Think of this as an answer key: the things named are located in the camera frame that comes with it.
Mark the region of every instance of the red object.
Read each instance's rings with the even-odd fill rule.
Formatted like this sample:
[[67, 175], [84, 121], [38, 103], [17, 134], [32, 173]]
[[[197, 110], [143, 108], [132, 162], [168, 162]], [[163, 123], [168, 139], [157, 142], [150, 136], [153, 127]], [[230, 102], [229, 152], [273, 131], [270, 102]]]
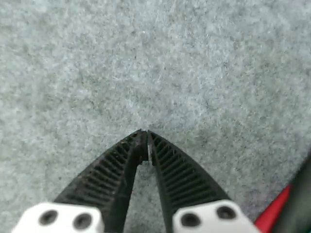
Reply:
[[280, 214], [284, 204], [290, 195], [290, 186], [287, 186], [278, 195], [278, 197], [265, 209], [257, 218], [255, 225], [263, 233], [269, 233], [272, 229], [278, 215]]

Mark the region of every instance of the gray carpet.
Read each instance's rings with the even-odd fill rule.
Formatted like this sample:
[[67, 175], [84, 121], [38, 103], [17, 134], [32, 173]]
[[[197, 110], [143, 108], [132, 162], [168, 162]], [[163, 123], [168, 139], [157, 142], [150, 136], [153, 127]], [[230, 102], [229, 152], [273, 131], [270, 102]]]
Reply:
[[[310, 21], [307, 0], [2, 0], [0, 231], [140, 128], [255, 219], [311, 145]], [[125, 232], [164, 232], [148, 163]]]

